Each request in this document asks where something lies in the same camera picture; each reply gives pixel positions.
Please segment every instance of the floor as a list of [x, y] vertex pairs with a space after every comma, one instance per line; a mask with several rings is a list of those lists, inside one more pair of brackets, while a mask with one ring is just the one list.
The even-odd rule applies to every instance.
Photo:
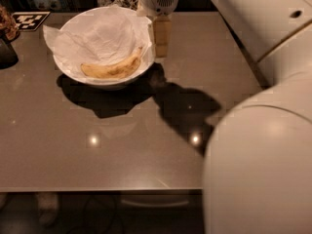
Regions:
[[10, 194], [5, 207], [0, 210], [0, 233], [204, 233], [202, 196], [199, 193], [187, 195], [186, 205], [166, 208], [125, 205], [122, 203], [124, 196], [119, 193], [60, 193], [59, 199], [58, 218], [46, 228], [38, 222], [33, 194]]

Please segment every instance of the white bowl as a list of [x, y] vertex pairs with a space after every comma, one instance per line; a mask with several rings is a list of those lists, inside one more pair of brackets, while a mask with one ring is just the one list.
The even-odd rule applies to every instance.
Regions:
[[134, 82], [141, 74], [143, 74], [154, 62], [154, 55], [152, 51], [152, 43], [149, 37], [149, 28], [151, 25], [151, 20], [146, 17], [138, 17], [137, 12], [121, 8], [121, 7], [100, 7], [91, 9], [77, 15], [76, 17], [69, 20], [60, 31], [68, 31], [71, 34], [83, 35], [90, 30], [90, 25], [94, 22], [98, 23], [98, 19], [106, 20], [106, 23], [111, 20], [111, 23], [118, 25], [116, 21], [116, 15], [121, 17], [126, 16], [129, 22], [132, 24], [134, 31], [139, 30], [139, 34], [143, 34], [143, 39], [148, 39], [144, 41], [144, 51], [141, 57], [141, 64], [132, 75], [123, 79], [98, 79], [86, 76], [80, 69], [80, 65], [75, 66], [65, 65], [60, 59], [54, 55], [54, 60], [62, 73], [70, 77], [71, 79], [78, 81], [80, 83], [97, 87], [104, 90], [119, 90], [126, 87], [128, 84]]

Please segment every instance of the gray table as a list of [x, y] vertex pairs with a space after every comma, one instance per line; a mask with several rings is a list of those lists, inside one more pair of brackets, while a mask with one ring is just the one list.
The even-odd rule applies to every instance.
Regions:
[[[44, 23], [61, 27], [72, 16]], [[42, 28], [22, 33], [13, 43], [19, 62], [0, 70], [0, 191], [201, 189], [204, 157], [176, 121], [200, 114], [203, 126], [215, 125], [260, 87], [218, 13], [173, 20], [163, 62], [171, 97], [145, 94], [140, 83], [117, 93], [78, 86], [56, 67]], [[221, 109], [205, 114], [199, 100], [210, 97]]]

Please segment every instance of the yellow banana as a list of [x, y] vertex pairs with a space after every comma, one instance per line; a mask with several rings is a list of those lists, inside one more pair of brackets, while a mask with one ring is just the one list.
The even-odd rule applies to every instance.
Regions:
[[125, 78], [133, 74], [139, 67], [141, 52], [142, 47], [138, 47], [137, 50], [127, 58], [110, 65], [82, 63], [81, 70], [85, 75], [94, 78]]

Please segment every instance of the black object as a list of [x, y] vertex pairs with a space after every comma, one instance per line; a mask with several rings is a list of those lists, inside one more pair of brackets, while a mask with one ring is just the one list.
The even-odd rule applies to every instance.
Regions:
[[19, 61], [17, 53], [10, 42], [0, 38], [0, 69], [13, 66]]

